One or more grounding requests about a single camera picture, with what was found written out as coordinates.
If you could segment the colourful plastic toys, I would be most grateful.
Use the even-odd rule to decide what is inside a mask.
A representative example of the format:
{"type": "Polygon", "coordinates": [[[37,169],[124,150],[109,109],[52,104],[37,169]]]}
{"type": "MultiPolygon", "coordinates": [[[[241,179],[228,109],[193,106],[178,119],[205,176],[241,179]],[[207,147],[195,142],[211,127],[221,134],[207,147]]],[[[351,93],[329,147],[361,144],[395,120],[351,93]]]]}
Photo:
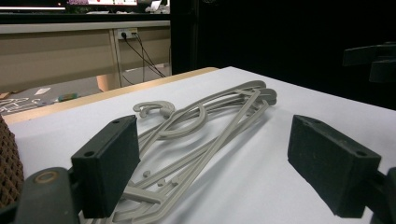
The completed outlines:
{"type": "Polygon", "coordinates": [[[78,95],[76,93],[63,94],[58,97],[58,102],[66,102],[66,101],[74,100],[77,98],[78,98],[78,95]]]}

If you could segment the black curtain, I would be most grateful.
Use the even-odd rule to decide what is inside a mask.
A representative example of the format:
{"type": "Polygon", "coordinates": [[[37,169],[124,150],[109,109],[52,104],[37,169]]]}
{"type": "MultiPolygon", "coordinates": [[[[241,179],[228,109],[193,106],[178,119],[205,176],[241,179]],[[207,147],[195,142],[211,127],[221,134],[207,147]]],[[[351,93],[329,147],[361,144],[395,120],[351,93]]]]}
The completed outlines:
{"type": "Polygon", "coordinates": [[[175,74],[234,66],[396,110],[396,82],[343,64],[346,49],[396,42],[396,0],[169,0],[175,74]]]}

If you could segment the brown wicker basket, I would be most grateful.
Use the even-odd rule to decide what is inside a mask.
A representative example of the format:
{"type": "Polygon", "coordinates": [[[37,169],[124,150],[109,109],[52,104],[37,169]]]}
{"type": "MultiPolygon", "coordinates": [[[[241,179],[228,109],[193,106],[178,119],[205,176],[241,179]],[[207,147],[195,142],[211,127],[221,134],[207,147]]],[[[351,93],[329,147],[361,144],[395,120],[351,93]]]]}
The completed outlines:
{"type": "Polygon", "coordinates": [[[15,134],[0,115],[0,208],[20,198],[23,182],[23,165],[15,134]]]}

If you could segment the white wall socket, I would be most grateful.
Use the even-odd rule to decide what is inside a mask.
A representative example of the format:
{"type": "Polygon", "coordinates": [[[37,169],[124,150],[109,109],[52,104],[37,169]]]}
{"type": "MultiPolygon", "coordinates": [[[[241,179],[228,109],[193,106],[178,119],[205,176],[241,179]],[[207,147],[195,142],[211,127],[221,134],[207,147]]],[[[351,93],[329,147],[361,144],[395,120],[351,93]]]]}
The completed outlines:
{"type": "Polygon", "coordinates": [[[136,38],[137,29],[136,28],[121,28],[117,30],[118,39],[132,39],[136,38]]]}

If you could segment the beige wooden desk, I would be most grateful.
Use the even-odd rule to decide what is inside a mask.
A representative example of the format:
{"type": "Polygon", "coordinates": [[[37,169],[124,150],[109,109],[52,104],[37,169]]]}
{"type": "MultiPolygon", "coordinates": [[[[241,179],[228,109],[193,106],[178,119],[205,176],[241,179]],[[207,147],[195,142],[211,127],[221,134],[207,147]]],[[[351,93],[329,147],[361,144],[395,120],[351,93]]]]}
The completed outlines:
{"type": "Polygon", "coordinates": [[[101,91],[114,90],[121,81],[118,30],[141,29],[160,62],[169,27],[166,20],[0,24],[0,92],[86,77],[96,77],[101,91]]]}

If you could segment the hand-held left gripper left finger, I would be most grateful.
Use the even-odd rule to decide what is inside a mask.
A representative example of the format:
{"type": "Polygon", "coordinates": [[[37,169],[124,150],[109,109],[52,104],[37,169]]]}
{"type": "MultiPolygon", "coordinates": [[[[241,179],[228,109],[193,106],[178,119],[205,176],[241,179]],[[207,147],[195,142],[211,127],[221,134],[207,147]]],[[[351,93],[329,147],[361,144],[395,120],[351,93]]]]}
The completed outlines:
{"type": "Polygon", "coordinates": [[[109,217],[114,211],[140,162],[136,121],[134,115],[110,121],[71,157],[84,217],[109,217]]]}

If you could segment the white table cover sheet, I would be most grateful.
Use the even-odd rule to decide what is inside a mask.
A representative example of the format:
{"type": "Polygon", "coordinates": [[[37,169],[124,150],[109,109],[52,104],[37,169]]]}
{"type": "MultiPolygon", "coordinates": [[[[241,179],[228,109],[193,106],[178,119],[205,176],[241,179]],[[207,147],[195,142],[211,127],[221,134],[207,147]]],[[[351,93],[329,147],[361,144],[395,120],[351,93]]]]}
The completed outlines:
{"type": "MultiPolygon", "coordinates": [[[[168,101],[182,108],[218,91],[258,79],[233,67],[137,84],[74,101],[8,115],[25,175],[70,167],[71,156],[111,120],[134,105],[168,101]]],[[[335,216],[288,162],[295,114],[319,119],[381,155],[380,169],[396,166],[396,112],[266,78],[277,102],[257,124],[207,164],[159,224],[369,224],[335,216]]]]}

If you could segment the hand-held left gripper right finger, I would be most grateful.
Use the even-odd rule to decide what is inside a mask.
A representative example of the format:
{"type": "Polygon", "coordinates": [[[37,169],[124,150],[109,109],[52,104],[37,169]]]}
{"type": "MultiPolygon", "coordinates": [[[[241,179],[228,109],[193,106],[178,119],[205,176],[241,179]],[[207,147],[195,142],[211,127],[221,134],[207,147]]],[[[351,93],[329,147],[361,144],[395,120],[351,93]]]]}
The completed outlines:
{"type": "Polygon", "coordinates": [[[358,218],[365,209],[361,184],[381,157],[320,120],[295,115],[288,161],[335,215],[358,218]]]}

